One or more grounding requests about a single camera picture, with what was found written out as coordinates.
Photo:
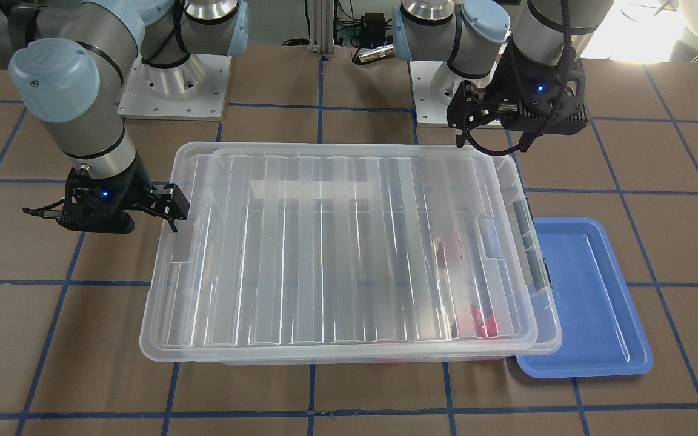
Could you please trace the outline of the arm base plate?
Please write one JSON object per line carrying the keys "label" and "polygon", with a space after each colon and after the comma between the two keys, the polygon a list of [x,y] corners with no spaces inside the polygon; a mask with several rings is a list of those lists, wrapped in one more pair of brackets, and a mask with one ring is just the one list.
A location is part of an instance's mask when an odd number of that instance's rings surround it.
{"label": "arm base plate", "polygon": [[419,127],[448,126],[447,108],[466,78],[440,61],[410,61],[411,90]]}
{"label": "arm base plate", "polygon": [[231,57],[194,54],[171,69],[135,61],[120,99],[125,119],[221,121]]}

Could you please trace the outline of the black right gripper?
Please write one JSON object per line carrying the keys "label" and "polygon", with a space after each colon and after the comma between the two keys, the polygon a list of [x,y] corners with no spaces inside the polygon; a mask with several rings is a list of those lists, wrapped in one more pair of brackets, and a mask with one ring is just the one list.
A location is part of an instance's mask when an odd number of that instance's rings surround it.
{"label": "black right gripper", "polygon": [[23,213],[58,224],[69,231],[101,234],[129,234],[135,223],[128,210],[144,211],[178,227],[169,205],[152,195],[153,185],[143,160],[137,154],[127,169],[107,179],[92,179],[86,170],[70,170],[65,198],[36,209],[23,207]]}

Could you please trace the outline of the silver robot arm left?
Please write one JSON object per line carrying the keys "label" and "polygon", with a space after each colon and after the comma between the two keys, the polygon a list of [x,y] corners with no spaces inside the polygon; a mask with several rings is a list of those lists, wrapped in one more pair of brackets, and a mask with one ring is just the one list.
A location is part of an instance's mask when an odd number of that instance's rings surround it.
{"label": "silver robot arm left", "polygon": [[611,1],[523,1],[511,17],[494,1],[402,1],[391,35],[410,67],[418,121],[453,127],[457,110],[481,99],[490,124],[531,133],[554,110],[546,132],[574,135],[590,121],[580,55]]}

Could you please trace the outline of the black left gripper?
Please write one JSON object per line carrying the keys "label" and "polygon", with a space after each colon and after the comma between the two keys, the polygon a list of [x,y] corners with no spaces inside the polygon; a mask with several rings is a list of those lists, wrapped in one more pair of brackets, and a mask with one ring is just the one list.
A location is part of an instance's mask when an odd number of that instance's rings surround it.
{"label": "black left gripper", "polygon": [[[580,59],[573,62],[565,77],[562,108],[559,116],[548,125],[549,134],[575,135],[590,121],[584,101],[585,72]],[[492,103],[516,105],[516,111],[502,113],[502,127],[532,133],[540,129],[553,110],[559,90],[557,68],[528,58],[510,38],[487,86],[487,99]]]}

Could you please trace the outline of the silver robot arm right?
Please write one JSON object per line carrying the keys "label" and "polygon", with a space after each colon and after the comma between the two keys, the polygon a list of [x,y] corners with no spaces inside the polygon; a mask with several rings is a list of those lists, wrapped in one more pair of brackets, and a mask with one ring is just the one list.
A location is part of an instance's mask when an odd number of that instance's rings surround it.
{"label": "silver robot arm right", "polygon": [[0,71],[70,160],[64,196],[23,212],[69,231],[129,234],[130,211],[177,231],[190,203],[176,184],[156,186],[116,102],[136,60],[180,74],[183,97],[202,82],[199,55],[247,49],[245,1],[0,1]]}

